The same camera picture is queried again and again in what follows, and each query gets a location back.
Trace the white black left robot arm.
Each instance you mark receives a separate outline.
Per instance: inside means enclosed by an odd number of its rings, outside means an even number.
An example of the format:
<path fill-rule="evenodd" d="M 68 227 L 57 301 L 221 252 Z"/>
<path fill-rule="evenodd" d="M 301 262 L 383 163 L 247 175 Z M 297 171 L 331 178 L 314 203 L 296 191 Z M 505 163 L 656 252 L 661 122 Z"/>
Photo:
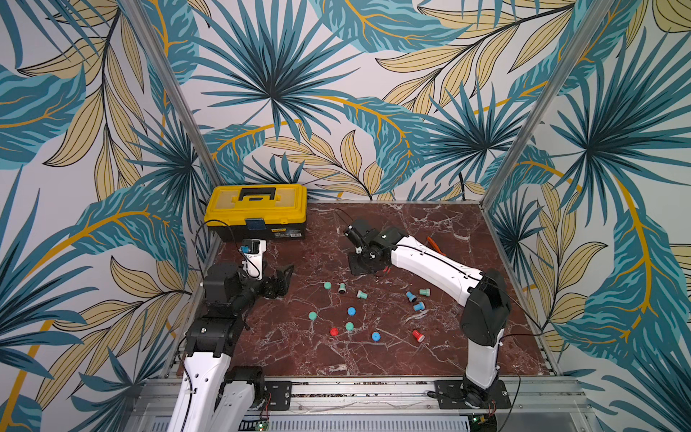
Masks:
<path fill-rule="evenodd" d="M 169 431 L 237 431 L 250 410 L 268 409 L 262 368 L 230 364 L 257 300 L 286 296 L 293 272 L 286 266 L 256 279 L 234 263 L 210 267 L 203 279 L 205 314 L 186 333 L 183 383 Z"/>

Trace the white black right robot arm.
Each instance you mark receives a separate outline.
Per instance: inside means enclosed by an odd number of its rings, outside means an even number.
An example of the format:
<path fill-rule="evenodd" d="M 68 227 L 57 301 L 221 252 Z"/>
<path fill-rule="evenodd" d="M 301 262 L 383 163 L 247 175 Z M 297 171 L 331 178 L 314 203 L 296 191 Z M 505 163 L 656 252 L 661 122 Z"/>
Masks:
<path fill-rule="evenodd" d="M 395 266 L 433 284 L 464 308 L 460 318 L 468 339 L 464 378 L 459 388 L 435 387 L 439 406 L 508 408 L 510 399 L 498 375 L 498 351 L 512 306 L 501 273 L 465 266 L 396 227 L 379 231 L 365 220 L 356 220 L 345 229 L 345 237 L 354 246 L 347 254 L 352 275 L 374 275 Z"/>

